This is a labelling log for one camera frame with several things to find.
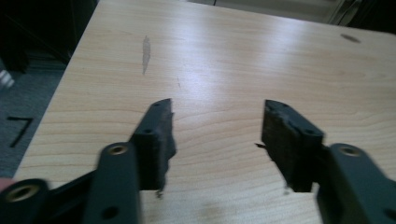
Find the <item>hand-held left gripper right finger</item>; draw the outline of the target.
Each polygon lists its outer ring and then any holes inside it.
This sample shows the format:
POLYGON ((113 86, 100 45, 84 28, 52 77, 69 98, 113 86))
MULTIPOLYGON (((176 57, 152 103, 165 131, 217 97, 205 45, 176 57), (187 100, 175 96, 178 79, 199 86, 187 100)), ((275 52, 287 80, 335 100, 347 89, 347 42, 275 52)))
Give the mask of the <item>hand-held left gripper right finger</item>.
POLYGON ((309 192, 315 180, 314 157, 324 132, 291 106, 265 100, 262 142, 271 160, 295 192, 309 192))

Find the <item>white striped object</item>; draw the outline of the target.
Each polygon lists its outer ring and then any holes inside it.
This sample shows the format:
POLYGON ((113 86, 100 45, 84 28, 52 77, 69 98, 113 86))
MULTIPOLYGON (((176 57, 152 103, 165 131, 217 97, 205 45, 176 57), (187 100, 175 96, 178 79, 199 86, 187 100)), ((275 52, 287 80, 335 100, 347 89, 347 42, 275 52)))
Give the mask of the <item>white striped object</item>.
POLYGON ((0 91, 9 89, 13 86, 15 80, 7 70, 0 71, 0 91))

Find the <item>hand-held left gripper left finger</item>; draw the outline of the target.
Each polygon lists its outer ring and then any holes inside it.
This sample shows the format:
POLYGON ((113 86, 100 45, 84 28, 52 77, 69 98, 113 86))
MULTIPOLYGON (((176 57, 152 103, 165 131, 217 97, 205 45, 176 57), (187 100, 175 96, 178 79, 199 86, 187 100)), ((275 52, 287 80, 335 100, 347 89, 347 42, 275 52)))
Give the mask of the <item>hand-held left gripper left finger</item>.
POLYGON ((165 187, 169 161, 177 154, 173 116, 170 98, 153 103, 130 138, 136 149, 141 190, 165 187))

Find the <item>metal stand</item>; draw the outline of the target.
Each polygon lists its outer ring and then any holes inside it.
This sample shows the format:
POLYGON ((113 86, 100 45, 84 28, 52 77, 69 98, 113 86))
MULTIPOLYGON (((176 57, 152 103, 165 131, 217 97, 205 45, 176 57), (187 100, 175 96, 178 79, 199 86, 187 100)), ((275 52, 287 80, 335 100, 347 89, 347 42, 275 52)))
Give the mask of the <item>metal stand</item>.
POLYGON ((357 14, 362 0, 336 0, 326 22, 331 25, 348 26, 357 14))

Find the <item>dark cabinet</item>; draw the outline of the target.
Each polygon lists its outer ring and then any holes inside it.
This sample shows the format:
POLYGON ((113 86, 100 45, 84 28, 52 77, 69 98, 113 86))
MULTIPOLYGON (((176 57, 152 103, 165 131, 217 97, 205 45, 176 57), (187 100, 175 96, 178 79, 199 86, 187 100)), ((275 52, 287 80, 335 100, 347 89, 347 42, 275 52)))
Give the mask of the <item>dark cabinet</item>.
POLYGON ((100 0, 0 0, 0 60, 24 72, 32 46, 67 64, 100 0))

